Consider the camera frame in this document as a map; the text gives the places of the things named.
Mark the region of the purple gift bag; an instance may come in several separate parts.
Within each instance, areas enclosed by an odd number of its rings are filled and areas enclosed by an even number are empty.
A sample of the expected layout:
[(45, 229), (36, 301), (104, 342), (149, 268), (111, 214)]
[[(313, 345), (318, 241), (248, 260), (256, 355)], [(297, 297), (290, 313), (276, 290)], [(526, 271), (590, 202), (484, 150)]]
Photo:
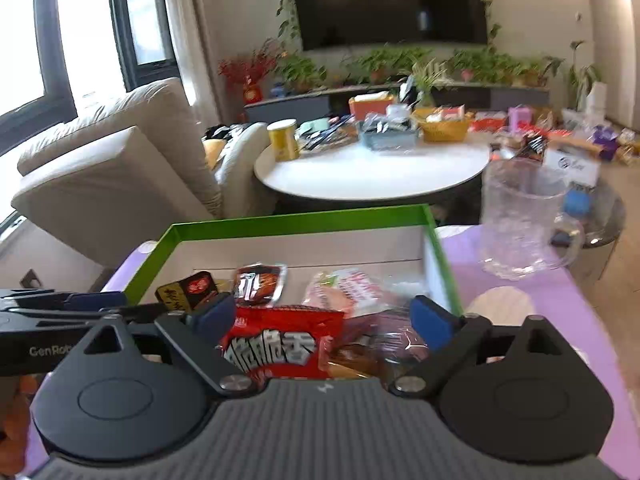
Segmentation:
[(593, 129), (591, 141), (600, 148), (599, 158), (612, 162), (620, 147), (620, 134), (611, 127), (597, 125)]

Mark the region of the black wall television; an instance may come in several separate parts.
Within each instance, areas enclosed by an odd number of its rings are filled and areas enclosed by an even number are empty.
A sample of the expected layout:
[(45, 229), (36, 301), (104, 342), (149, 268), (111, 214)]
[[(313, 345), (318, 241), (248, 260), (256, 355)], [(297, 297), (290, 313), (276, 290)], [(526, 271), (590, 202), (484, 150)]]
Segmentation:
[(303, 48), (486, 44), (482, 0), (295, 0)]

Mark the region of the pink peach jelly pouch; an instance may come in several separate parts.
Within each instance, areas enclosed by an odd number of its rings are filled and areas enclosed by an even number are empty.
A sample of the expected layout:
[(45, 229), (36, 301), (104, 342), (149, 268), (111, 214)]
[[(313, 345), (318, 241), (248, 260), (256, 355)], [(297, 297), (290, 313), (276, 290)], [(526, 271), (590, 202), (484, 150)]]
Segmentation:
[(400, 301), (370, 274), (347, 268), (316, 274), (306, 287), (303, 305), (361, 318), (399, 307)]

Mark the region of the clear glass mug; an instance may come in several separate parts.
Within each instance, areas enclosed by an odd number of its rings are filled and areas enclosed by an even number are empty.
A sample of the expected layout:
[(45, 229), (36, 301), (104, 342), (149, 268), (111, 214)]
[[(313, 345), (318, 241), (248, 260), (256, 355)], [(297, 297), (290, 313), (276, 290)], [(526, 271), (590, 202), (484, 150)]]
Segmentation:
[(482, 179), (478, 258), (483, 269), (518, 281), (573, 263), (585, 232), (563, 211), (569, 189), (562, 172), (531, 159), (490, 162)]

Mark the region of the green cardboard box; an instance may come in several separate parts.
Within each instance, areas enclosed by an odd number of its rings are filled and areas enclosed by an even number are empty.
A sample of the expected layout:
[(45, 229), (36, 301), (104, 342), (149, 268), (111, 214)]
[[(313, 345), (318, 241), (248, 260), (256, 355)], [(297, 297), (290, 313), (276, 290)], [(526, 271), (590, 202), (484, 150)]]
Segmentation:
[(157, 286), (207, 270), (232, 278), (250, 263), (288, 267), (283, 301), (296, 304), (315, 273), (359, 268), (380, 278), (417, 280), (425, 295), (459, 315), (462, 305), (435, 221), (425, 205), (286, 214), (171, 226), (126, 283), (132, 304)]

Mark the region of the yellow canister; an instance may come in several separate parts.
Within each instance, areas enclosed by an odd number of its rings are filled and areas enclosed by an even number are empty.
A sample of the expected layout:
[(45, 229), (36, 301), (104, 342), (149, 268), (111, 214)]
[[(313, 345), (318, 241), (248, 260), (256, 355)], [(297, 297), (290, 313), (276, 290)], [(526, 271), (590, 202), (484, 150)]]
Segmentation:
[(299, 146), (295, 137), (295, 119), (281, 119), (267, 126), (270, 145), (277, 162), (289, 162), (299, 158)]

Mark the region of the red crispy snack bag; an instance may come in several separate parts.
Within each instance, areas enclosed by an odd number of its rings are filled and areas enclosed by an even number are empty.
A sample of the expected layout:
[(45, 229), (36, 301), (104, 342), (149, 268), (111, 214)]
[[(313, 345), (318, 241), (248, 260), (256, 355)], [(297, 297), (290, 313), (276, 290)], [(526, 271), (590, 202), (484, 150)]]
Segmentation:
[(272, 378), (326, 379), (343, 324), (344, 314), (335, 310), (238, 307), (220, 345), (229, 362), (261, 385)]

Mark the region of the red flower decoration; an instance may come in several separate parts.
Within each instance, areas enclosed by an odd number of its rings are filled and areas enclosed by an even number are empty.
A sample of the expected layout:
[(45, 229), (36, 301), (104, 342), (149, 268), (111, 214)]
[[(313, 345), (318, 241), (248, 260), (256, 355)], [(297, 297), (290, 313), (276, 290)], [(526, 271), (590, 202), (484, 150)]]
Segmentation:
[(262, 100), (260, 83), (277, 68), (281, 56), (280, 42), (269, 38), (250, 53), (221, 60), (218, 74), (224, 77), (229, 88), (242, 90), (244, 104), (255, 104)]

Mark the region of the orange tissue box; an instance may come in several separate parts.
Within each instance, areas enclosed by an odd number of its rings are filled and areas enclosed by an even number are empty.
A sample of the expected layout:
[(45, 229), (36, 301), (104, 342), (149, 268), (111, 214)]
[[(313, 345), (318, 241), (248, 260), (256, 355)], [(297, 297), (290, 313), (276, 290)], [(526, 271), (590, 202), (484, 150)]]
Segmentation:
[(349, 99), (349, 111), (356, 122), (362, 122), (369, 114), (385, 115), (386, 108), (396, 103), (388, 91), (360, 94)]

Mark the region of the black red snack packet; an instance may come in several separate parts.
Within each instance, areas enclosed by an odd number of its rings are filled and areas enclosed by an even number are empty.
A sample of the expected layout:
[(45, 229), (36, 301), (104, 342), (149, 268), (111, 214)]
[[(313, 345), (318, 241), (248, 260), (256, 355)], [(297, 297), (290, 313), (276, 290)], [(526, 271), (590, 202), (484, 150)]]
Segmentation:
[(155, 298), (169, 310), (192, 312), (219, 294), (208, 271), (198, 271), (182, 280), (160, 285)]

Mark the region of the grey storage tray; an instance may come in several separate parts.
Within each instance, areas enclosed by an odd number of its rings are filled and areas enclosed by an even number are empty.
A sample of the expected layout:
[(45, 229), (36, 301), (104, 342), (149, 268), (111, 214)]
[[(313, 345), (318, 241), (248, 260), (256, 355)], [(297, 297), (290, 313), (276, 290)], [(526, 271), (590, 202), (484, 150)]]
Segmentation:
[(409, 117), (367, 114), (357, 129), (360, 142), (371, 151), (411, 151), (418, 145), (418, 129)]

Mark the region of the round white coffee table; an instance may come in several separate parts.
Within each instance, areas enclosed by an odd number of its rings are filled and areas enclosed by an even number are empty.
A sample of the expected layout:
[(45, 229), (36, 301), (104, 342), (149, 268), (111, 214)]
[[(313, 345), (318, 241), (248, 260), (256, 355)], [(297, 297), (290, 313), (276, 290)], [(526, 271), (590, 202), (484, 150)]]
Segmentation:
[(254, 173), (267, 188), (288, 196), (382, 202), (456, 188), (481, 174), (489, 159), (489, 144), (470, 134), (463, 142), (421, 142), (410, 151), (375, 152), (356, 142), (289, 162), (278, 162), (266, 148)]

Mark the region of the dark red meat packet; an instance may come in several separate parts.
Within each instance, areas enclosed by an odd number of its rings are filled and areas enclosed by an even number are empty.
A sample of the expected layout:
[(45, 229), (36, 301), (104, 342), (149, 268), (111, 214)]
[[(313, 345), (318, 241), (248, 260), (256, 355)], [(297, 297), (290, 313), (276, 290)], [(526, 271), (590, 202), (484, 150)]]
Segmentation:
[(253, 263), (236, 269), (233, 297), (241, 307), (273, 307), (281, 298), (288, 267), (284, 264)]

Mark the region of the orange bread snack packet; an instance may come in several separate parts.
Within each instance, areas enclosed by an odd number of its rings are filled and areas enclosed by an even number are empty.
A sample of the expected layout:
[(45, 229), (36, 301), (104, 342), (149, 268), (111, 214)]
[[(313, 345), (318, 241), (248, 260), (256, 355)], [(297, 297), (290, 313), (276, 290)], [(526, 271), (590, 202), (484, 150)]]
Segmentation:
[(382, 356), (378, 343), (381, 327), (379, 315), (346, 318), (341, 335), (333, 338), (321, 351), (320, 370), (329, 378), (380, 377)]

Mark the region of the purple floral tablecloth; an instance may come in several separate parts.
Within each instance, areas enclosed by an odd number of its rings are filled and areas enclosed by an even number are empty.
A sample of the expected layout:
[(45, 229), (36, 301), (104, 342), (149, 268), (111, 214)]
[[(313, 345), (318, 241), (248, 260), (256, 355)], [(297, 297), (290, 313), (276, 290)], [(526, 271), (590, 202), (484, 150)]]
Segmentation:
[(517, 282), (485, 272), (476, 226), (435, 228), (456, 281), (462, 309), (485, 310), (515, 300), (548, 320), (608, 390), (612, 427), (600, 454), (570, 466), (500, 464), (446, 434), (430, 408), (401, 403), (369, 379), (280, 382), (276, 404), (225, 408), (201, 437), (157, 465), (137, 466), (136, 479), (634, 479), (639, 430), (605, 326), (570, 274), (544, 271)]

